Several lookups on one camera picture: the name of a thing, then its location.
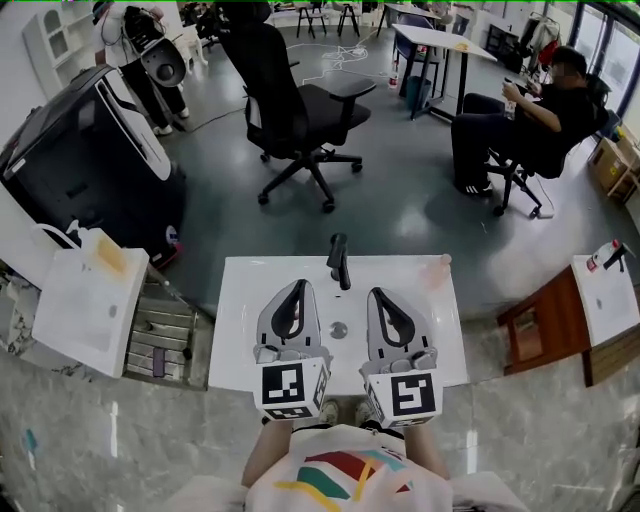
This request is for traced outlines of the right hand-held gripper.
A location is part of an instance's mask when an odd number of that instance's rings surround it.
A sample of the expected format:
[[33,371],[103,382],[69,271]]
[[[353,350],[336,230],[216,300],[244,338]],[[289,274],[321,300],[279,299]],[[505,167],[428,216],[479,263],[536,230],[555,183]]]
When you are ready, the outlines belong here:
[[[382,287],[369,292],[370,361],[360,373],[374,416],[383,428],[416,426],[441,414],[438,352],[429,336],[426,318],[402,296]],[[403,357],[383,359],[385,356]]]

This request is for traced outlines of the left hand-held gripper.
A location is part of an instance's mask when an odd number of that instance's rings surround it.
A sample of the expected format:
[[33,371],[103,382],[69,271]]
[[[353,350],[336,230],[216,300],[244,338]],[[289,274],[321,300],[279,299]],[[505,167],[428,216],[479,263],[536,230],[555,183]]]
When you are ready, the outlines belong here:
[[[275,347],[299,336],[305,347]],[[308,280],[294,280],[269,301],[258,317],[256,342],[256,408],[270,421],[318,418],[333,357],[320,346],[315,293]]]

